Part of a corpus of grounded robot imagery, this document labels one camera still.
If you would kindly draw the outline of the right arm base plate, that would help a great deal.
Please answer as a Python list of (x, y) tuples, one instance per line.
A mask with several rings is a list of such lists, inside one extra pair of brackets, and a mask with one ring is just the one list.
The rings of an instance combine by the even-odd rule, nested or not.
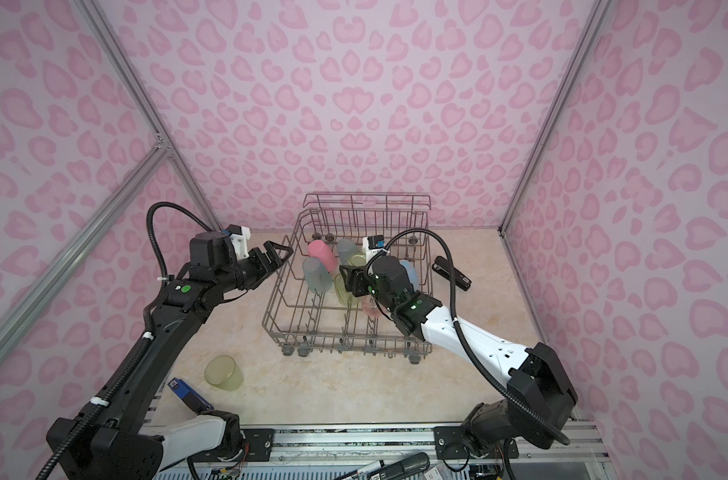
[(442, 460), (503, 460), (518, 459), (518, 445), (513, 441), (508, 447), (504, 440), (493, 446), (471, 448), (471, 441), (463, 436), (460, 426), (437, 426), (432, 429), (435, 453)]

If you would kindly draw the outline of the pink plastic cup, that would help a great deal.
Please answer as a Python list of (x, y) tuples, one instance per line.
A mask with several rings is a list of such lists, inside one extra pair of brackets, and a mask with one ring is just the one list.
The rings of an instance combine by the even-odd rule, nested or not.
[(318, 259), (330, 274), (338, 269), (338, 259), (332, 248), (322, 240), (313, 240), (308, 245), (308, 253), (311, 257)]

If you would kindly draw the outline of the green transparent glass cup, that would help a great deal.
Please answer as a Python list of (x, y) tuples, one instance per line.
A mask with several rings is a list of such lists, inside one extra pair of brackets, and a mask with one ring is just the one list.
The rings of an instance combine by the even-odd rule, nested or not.
[(334, 278), (334, 288), (338, 302), (342, 307), (352, 308), (357, 304), (357, 299), (346, 290), (345, 281), (340, 273)]

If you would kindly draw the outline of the pale green cup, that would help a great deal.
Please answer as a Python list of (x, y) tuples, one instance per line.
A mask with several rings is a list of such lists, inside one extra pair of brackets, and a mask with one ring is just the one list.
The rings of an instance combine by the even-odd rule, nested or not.
[(365, 267), (367, 264), (366, 255), (363, 253), (356, 253), (350, 256), (348, 259), (348, 265), (356, 268)]

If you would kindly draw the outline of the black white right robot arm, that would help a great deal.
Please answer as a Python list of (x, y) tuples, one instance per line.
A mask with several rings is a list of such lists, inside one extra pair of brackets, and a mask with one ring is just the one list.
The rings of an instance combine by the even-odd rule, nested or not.
[[(450, 282), (447, 303), (416, 289), (394, 254), (399, 240), (418, 235), (434, 239), (444, 252)], [(563, 428), (578, 394), (558, 355), (542, 342), (526, 347), (459, 316), (458, 271), (440, 235), (426, 228), (410, 228), (390, 240), (366, 237), (363, 246), (364, 265), (339, 268), (346, 291), (372, 298), (404, 336), (427, 341), (468, 361), (501, 395), (495, 403), (477, 404), (462, 421), (460, 443), (469, 455), (481, 458), (517, 437), (543, 450), (555, 443), (570, 445)]]

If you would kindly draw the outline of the blue handled white mug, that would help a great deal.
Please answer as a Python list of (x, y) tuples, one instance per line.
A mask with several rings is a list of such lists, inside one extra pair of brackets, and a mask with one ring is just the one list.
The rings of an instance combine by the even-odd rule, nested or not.
[(420, 280), (419, 280), (417, 269), (414, 266), (414, 264), (411, 261), (406, 260), (406, 259), (400, 259), (399, 263), (406, 270), (408, 279), (410, 281), (410, 284), (413, 287), (413, 290), (418, 291), (420, 289)]

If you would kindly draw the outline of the light green textured cup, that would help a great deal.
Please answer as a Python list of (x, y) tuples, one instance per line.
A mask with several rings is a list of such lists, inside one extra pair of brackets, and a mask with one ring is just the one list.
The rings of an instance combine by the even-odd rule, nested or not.
[(204, 378), (212, 387), (224, 391), (235, 391), (244, 381), (241, 369), (229, 355), (219, 355), (210, 360), (205, 367)]

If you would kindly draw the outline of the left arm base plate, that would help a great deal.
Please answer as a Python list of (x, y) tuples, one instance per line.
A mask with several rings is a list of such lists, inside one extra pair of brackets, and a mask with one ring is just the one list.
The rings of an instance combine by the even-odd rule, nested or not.
[(218, 456), (213, 451), (193, 456), (195, 463), (268, 462), (271, 457), (276, 430), (272, 428), (248, 428), (243, 431), (244, 447), (236, 453)]

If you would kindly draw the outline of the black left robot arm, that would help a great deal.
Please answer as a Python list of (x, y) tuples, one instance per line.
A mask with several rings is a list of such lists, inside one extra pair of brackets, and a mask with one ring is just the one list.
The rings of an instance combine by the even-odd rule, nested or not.
[[(189, 259), (172, 275), (155, 233), (154, 216), (176, 210), (201, 227), (189, 242)], [(243, 249), (247, 230), (231, 225), (216, 230), (186, 208), (168, 201), (147, 211), (145, 226), (160, 268), (161, 286), (142, 311), (143, 333), (106, 384), (72, 419), (59, 418), (46, 441), (51, 456), (37, 476), (47, 479), (61, 467), (70, 479), (151, 479), (181, 462), (191, 464), (206, 452), (226, 461), (247, 456), (247, 442), (237, 414), (212, 407), (193, 421), (164, 433), (141, 428), (151, 401), (189, 340), (226, 293), (257, 289), (291, 258), (287, 245), (267, 241)]]

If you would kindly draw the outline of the teal textured plastic cup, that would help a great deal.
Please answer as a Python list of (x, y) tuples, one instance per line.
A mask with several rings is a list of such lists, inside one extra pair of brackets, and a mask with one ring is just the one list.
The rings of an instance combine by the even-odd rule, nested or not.
[(363, 253), (359, 246), (353, 240), (348, 238), (342, 238), (338, 241), (337, 252), (340, 264), (342, 266), (349, 266), (348, 259), (351, 255), (356, 253)]

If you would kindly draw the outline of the transparent pink cup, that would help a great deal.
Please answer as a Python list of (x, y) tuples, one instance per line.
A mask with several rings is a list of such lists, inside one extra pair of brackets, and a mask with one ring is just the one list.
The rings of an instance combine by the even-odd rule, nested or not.
[(360, 306), (363, 313), (370, 319), (378, 319), (382, 316), (375, 298), (370, 295), (360, 298)]

